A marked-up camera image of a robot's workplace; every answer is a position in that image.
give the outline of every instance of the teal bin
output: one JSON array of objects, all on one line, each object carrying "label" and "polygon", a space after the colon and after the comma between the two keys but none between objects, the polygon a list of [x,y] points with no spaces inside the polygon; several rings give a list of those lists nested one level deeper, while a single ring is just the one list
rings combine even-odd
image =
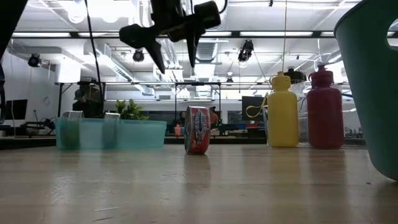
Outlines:
[{"label": "teal bin", "polygon": [[57,147],[61,150],[148,149],[164,145],[165,121],[57,118]]},{"label": "teal bin", "polygon": [[398,48],[387,32],[398,0],[363,0],[337,23],[335,36],[375,168],[398,180]]}]

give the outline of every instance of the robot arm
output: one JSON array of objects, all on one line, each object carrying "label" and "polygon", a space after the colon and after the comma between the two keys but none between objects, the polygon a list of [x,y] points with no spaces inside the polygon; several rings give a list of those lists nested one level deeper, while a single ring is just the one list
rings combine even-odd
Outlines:
[{"label": "robot arm", "polygon": [[[15,0],[2,2],[2,11],[8,13],[0,13],[0,20],[7,21],[2,24],[0,33],[0,58],[7,49],[8,42],[12,37],[12,33],[17,27],[19,18],[24,11],[27,0]],[[4,92],[4,83],[6,82],[4,71],[0,66],[0,124],[3,124],[6,117],[6,94]]]},{"label": "robot arm", "polygon": [[199,39],[206,29],[221,24],[220,14],[214,1],[195,6],[195,13],[187,16],[180,0],[151,0],[155,25],[141,27],[137,24],[123,27],[119,31],[120,40],[129,46],[140,49],[145,47],[153,61],[164,73],[161,45],[156,41],[158,35],[168,35],[171,41],[187,40],[188,55],[192,67]]}]

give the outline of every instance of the yellow bottle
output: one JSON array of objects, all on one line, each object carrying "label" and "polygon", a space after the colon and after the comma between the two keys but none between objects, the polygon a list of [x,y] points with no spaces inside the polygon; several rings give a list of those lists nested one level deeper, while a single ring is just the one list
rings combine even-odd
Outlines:
[{"label": "yellow bottle", "polygon": [[297,96],[288,91],[290,77],[283,72],[271,80],[274,93],[268,96],[268,139],[271,147],[295,147],[299,143]]}]

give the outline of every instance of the red bottle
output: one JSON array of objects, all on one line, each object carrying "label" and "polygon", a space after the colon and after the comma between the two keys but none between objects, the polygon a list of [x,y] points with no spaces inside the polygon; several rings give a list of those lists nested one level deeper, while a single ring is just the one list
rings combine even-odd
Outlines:
[{"label": "red bottle", "polygon": [[309,78],[308,140],[314,148],[339,148],[344,141],[343,104],[340,91],[330,87],[333,72],[320,65]]}]

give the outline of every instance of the security camera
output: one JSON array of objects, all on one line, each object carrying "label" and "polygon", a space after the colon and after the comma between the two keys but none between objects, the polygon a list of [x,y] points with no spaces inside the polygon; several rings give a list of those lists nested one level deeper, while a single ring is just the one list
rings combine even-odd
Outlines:
[{"label": "security camera", "polygon": [[132,55],[132,59],[135,62],[142,62],[144,60],[144,53],[142,53],[141,49],[137,49]]},{"label": "security camera", "polygon": [[33,68],[40,68],[42,66],[42,59],[40,59],[40,54],[32,54],[27,64]]},{"label": "security camera", "polygon": [[254,50],[254,45],[251,40],[245,40],[244,44],[241,48],[241,51],[238,55],[238,60],[240,62],[247,62],[251,57],[251,52]]}]

